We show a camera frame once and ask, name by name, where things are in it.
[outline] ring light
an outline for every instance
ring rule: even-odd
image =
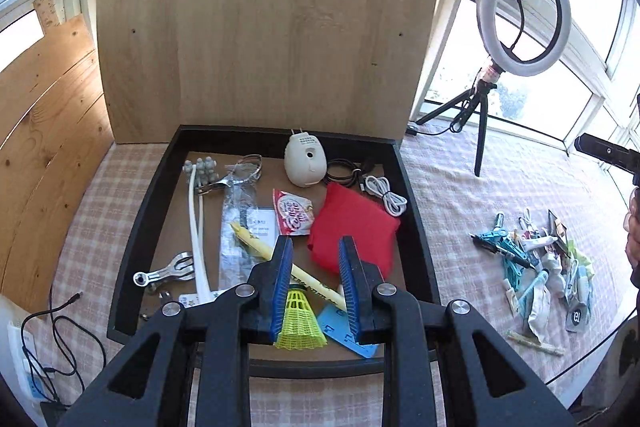
[[[495,28],[495,13],[498,0],[476,0],[478,30],[484,48],[495,64],[504,71],[518,76],[533,76],[548,70],[560,58],[569,40],[571,31],[571,7],[569,0],[556,0],[556,31],[551,41],[538,57],[521,60],[507,46],[498,40]]]

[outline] ring light stand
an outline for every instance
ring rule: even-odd
[[[482,44],[489,54],[490,62],[482,67],[474,85],[457,95],[454,99],[444,103],[439,108],[415,121],[417,125],[422,125],[441,115],[447,109],[455,107],[459,103],[462,104],[460,112],[452,120],[447,129],[439,133],[419,132],[415,127],[408,127],[409,134],[426,134],[434,136],[442,134],[450,130],[453,133],[462,131],[466,122],[480,105],[480,123],[478,128],[478,146],[476,148],[476,165],[474,173],[480,176],[482,168],[482,154],[484,153],[484,139],[486,137],[486,123],[489,114],[488,94],[495,89],[500,75],[505,71],[516,74],[517,76],[534,76],[543,71],[548,70],[560,58],[564,47],[569,39],[571,31],[571,7],[569,0],[556,0],[556,30],[549,41],[546,49],[531,60],[521,60],[513,53],[513,49],[520,39],[524,31],[524,9],[522,8],[523,0],[516,0],[520,8],[520,31],[514,43],[507,47],[498,39],[495,28],[495,13],[498,6],[498,0],[476,0],[476,18],[478,19],[478,31],[482,38]]]

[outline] snack packet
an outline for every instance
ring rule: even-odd
[[[280,235],[308,235],[314,222],[313,205],[306,198],[273,189],[273,208]]]

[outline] red bag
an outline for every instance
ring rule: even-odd
[[[379,203],[330,183],[307,246],[315,263],[339,273],[338,241],[343,235],[351,235],[360,259],[378,265],[386,278],[393,265],[393,240],[399,225],[400,220],[389,216]]]

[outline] wooden board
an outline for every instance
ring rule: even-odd
[[[114,136],[169,142],[180,121],[177,0],[97,0],[102,83]]]
[[[2,279],[2,294],[21,308],[47,308],[66,232],[112,142],[100,97],[53,157],[22,213]]]
[[[51,27],[0,72],[0,144],[36,100],[93,48],[94,41],[79,15]]]
[[[33,9],[38,17],[42,33],[47,34],[55,26],[60,26],[60,19],[56,12],[56,3],[53,0],[35,0]]]
[[[169,141],[179,123],[400,139],[434,4],[97,0],[116,141]]]
[[[101,95],[94,50],[40,97],[0,148],[0,274],[31,193],[66,138]]]

